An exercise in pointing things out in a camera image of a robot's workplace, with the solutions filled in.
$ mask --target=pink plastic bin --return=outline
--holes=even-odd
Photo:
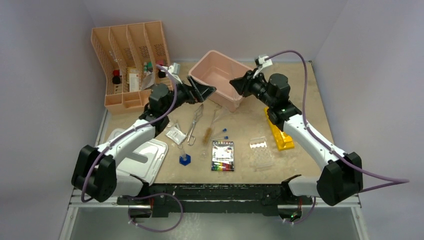
[[[230,80],[245,75],[248,66],[215,51],[208,51],[196,65],[188,72],[196,81],[216,87],[209,99],[234,112],[243,100],[238,95]]]

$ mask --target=gray floor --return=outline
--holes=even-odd
[[[165,229],[179,215],[147,219],[146,226]],[[261,214],[187,213],[181,224],[165,233],[153,233],[128,224],[124,208],[80,208],[72,240],[358,240],[350,208],[316,208],[310,218],[295,226],[279,217]]]

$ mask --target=beige work surface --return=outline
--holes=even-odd
[[[187,79],[189,70],[194,66],[194,62],[181,63],[180,78]],[[302,94],[304,88],[304,69],[301,63],[275,63],[267,73],[281,73],[288,77],[291,86],[290,100],[299,108],[302,108]],[[308,83],[306,96],[306,116],[308,121],[330,141],[332,140],[327,117],[324,112],[320,92],[313,74],[312,66],[308,63]],[[254,96],[245,98],[236,112],[227,115],[214,124],[215,133],[226,128],[229,141],[234,142],[235,160],[234,171],[212,171],[211,170],[211,144],[207,146],[206,157],[202,156],[204,146],[202,137],[206,129],[211,124],[214,110],[217,104],[210,100],[204,103],[203,116],[197,123],[193,135],[197,141],[193,146],[188,146],[184,141],[183,148],[191,156],[191,163],[183,166],[179,163],[180,150],[165,133],[165,129],[156,139],[168,144],[168,153],[164,159],[162,167],[156,178],[156,183],[226,183],[226,184],[277,184],[281,181],[296,175],[319,176],[320,170],[313,159],[306,151],[295,142],[295,148],[278,151],[271,133],[270,126],[264,112],[266,107]],[[172,122],[178,122],[181,130],[186,133],[192,124],[194,111],[200,106],[183,104],[173,111],[169,118]],[[140,113],[128,113],[112,115],[107,124],[105,139],[116,128],[129,128],[138,118]],[[251,149],[249,140],[252,138],[266,137],[268,148],[272,155],[274,165],[266,170],[257,170],[252,167]]]

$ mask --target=yellow tray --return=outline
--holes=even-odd
[[[275,143],[277,144],[277,149],[279,151],[287,150],[287,149],[294,149],[295,143],[293,142],[293,139],[291,136],[287,135],[287,133],[280,131],[280,129],[271,123],[270,119],[268,118],[267,113],[268,107],[265,107],[265,115],[266,119],[268,120],[269,127],[271,128],[272,135],[274,136]]]

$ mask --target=blue hexagonal base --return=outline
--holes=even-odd
[[[186,156],[187,156],[187,159],[185,161],[184,161],[182,156],[179,156],[179,163],[184,165],[184,166],[187,166],[187,165],[189,165],[189,163],[192,162],[192,157],[188,154],[186,154]]]

